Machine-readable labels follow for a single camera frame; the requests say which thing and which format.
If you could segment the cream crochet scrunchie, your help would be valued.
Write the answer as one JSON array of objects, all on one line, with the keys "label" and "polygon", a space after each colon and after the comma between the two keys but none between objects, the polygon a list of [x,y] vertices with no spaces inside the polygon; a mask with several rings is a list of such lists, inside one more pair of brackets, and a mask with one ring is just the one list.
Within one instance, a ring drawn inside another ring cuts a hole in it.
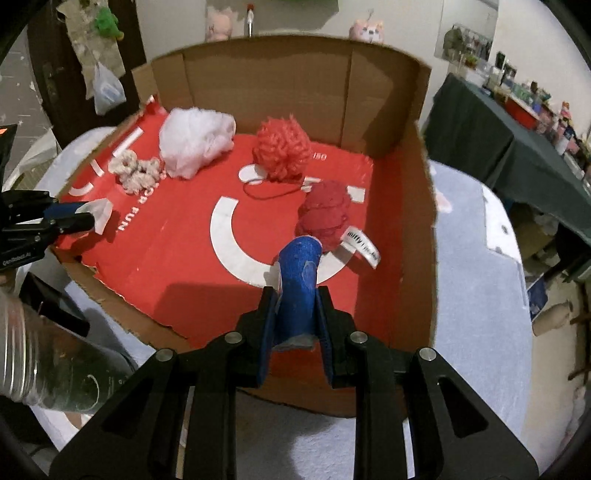
[{"label": "cream crochet scrunchie", "polygon": [[162,162],[158,158],[140,159],[130,149],[112,157],[107,168],[128,195],[139,195],[166,177]]}]

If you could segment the white mesh bath pouf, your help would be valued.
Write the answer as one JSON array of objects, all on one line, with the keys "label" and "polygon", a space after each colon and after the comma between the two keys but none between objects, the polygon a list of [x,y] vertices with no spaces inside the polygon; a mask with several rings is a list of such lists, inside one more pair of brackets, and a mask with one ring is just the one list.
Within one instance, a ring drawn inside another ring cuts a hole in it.
[{"label": "white mesh bath pouf", "polygon": [[173,108],[159,131],[159,157],[171,178],[192,179],[233,149],[235,117],[215,110]]}]

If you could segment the red mesh bath pouf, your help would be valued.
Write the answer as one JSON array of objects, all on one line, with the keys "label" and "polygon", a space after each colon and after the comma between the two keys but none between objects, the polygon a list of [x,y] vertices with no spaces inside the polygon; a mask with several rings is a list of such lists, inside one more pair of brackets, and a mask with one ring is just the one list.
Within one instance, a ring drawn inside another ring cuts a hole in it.
[{"label": "red mesh bath pouf", "polygon": [[256,131],[256,143],[252,149],[254,165],[266,172],[260,183],[270,182],[291,185],[289,190],[269,196],[252,192],[256,180],[242,186],[243,192],[254,200],[271,200],[301,190],[304,173],[312,159],[311,139],[294,115],[289,118],[269,117]]}]

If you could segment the blue cloth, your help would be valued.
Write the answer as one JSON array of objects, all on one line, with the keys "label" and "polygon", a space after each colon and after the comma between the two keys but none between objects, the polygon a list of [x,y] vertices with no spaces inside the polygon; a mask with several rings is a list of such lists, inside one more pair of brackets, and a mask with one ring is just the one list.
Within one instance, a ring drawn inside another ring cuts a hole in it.
[{"label": "blue cloth", "polygon": [[315,291],[322,243],[312,236],[291,240],[277,257],[279,303],[273,325],[276,349],[311,348],[314,344]]}]

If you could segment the red knitted plush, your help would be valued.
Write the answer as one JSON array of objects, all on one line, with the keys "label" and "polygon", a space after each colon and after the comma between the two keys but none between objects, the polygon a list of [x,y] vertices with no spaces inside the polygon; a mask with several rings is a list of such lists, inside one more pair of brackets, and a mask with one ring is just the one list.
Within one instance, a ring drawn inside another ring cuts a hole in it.
[{"label": "red knitted plush", "polygon": [[348,187],[339,181],[322,180],[310,185],[304,202],[298,208],[297,236],[310,236],[322,245],[322,254],[349,245],[374,269],[381,254],[363,230],[354,226],[349,217],[353,197]]}]

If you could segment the floral patterned tin box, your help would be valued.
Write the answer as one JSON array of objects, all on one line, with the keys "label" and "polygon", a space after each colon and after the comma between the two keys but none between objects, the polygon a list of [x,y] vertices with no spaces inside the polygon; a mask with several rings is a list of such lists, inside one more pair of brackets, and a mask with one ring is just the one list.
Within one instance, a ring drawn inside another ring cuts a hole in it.
[{"label": "floral patterned tin box", "polygon": [[19,298],[38,315],[81,337],[88,335],[90,323],[73,300],[35,274],[31,272],[26,274],[21,284]]}]

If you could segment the glass jar with metal lid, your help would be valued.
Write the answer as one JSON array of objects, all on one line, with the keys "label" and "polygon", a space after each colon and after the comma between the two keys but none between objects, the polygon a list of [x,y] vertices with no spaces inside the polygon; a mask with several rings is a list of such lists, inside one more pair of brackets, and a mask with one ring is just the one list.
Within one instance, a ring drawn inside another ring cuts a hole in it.
[{"label": "glass jar with metal lid", "polygon": [[1,294],[1,394],[44,409],[93,414],[133,374],[117,351],[95,345]]}]

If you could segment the clear plastic bag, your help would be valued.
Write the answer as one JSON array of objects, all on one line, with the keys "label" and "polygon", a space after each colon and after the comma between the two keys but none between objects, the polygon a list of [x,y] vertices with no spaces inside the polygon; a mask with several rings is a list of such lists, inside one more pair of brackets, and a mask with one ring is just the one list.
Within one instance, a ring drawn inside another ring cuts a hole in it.
[{"label": "clear plastic bag", "polygon": [[126,102],[123,85],[104,65],[98,62],[92,81],[95,113],[104,116]]}]

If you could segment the hanging fabric organizer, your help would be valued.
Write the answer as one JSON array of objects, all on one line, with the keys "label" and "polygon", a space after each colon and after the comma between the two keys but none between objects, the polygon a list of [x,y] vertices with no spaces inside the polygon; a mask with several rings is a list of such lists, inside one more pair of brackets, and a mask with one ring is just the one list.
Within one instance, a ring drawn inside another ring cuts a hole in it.
[{"label": "hanging fabric organizer", "polygon": [[98,62],[117,78],[121,78],[125,73],[118,47],[119,41],[101,37],[94,27],[94,19],[100,7],[109,7],[108,2],[64,1],[56,8],[64,17],[67,35],[81,66],[86,100],[93,97],[92,81]]}]

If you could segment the red lined cardboard box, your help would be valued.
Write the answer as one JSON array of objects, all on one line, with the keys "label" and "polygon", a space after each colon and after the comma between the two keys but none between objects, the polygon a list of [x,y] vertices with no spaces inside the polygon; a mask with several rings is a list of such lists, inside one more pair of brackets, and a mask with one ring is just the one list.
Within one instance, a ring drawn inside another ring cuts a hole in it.
[{"label": "red lined cardboard box", "polygon": [[[69,276],[124,329],[155,348],[204,346],[256,308],[277,254],[294,239],[304,187],[254,182],[256,131],[293,118],[311,138],[304,179],[337,180],[349,217],[377,247],[371,266],[348,247],[329,252],[318,282],[335,308],[386,345],[431,343],[437,207],[418,119],[430,69],[393,48],[315,36],[206,43],[136,68],[141,109],[90,154],[61,191],[106,198],[102,234],[66,236],[54,252]],[[174,108],[235,118],[233,149],[189,180],[124,193],[107,165],[120,148],[150,159]]]}]

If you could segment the green plush toy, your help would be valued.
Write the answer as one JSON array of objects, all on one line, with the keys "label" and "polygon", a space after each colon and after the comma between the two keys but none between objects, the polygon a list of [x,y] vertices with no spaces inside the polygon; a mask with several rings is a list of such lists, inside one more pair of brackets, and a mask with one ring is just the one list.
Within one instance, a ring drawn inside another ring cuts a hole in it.
[{"label": "green plush toy", "polygon": [[124,38],[124,33],[119,29],[118,23],[118,18],[109,7],[98,9],[94,19],[94,27],[101,37],[121,41]]}]

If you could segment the pink plush pig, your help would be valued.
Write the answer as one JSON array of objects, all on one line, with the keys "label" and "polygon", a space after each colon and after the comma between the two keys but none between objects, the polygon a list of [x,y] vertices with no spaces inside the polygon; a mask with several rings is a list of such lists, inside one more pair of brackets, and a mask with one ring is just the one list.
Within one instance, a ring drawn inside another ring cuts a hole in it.
[{"label": "pink plush pig", "polygon": [[217,10],[208,7],[206,10],[205,41],[216,42],[229,40],[233,30],[233,11],[231,8]]}]

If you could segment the dark green tablecloth table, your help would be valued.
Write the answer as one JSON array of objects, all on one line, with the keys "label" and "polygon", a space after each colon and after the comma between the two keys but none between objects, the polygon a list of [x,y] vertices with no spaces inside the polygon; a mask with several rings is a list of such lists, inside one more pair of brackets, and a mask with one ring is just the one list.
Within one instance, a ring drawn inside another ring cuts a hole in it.
[{"label": "dark green tablecloth table", "polygon": [[582,181],[548,140],[520,125],[475,85],[446,77],[434,96],[424,140],[431,159],[590,237],[590,195]]}]

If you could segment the pink cat plush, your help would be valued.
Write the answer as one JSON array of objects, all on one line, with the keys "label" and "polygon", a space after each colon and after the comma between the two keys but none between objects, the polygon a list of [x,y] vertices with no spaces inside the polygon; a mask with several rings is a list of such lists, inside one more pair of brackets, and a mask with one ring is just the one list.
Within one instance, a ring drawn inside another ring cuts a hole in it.
[{"label": "pink cat plush", "polygon": [[373,12],[363,19],[356,20],[349,28],[349,39],[366,43],[384,44],[385,26],[383,21],[373,18]]}]

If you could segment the wall mirror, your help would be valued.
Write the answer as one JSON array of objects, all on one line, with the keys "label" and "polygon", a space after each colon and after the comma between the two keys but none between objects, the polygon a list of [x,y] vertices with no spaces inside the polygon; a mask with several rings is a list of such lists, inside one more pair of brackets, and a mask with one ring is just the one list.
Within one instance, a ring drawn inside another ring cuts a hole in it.
[{"label": "wall mirror", "polygon": [[448,62],[475,65],[488,61],[499,13],[498,1],[445,0],[435,56]]}]

